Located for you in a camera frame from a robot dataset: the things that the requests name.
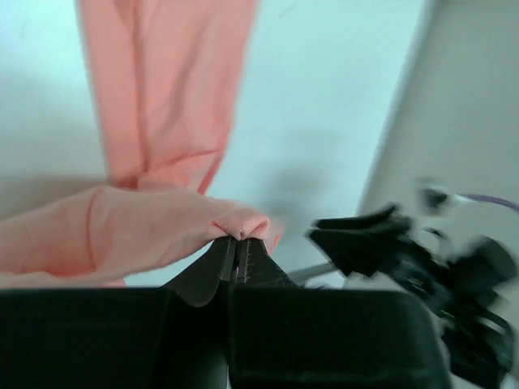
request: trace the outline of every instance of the fabric fold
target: fabric fold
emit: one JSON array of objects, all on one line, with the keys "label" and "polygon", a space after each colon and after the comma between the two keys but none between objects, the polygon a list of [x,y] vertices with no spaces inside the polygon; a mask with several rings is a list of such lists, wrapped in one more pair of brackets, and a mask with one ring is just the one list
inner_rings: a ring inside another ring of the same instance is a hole
[{"label": "fabric fold", "polygon": [[80,5],[113,183],[204,193],[231,132],[256,0]]},{"label": "fabric fold", "polygon": [[0,287],[89,286],[167,266],[212,240],[276,227],[263,214],[187,188],[100,186],[0,223]]}]

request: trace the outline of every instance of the black plastic surface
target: black plastic surface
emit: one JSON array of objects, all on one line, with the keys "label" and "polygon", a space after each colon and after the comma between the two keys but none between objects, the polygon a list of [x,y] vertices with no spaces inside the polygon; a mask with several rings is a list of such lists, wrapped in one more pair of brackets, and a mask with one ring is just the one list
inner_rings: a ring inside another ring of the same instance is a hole
[{"label": "black plastic surface", "polygon": [[429,314],[395,292],[236,287],[233,389],[450,388]]}]

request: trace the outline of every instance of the purple cable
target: purple cable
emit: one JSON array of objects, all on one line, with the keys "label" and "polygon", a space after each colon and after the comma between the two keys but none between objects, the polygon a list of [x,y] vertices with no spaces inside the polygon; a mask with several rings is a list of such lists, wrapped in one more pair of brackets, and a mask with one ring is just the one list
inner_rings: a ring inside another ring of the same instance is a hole
[{"label": "purple cable", "polygon": [[494,203],[502,205],[503,207],[513,209],[515,212],[519,213],[519,204],[499,197],[487,196],[484,194],[461,194],[461,196],[479,203]]}]

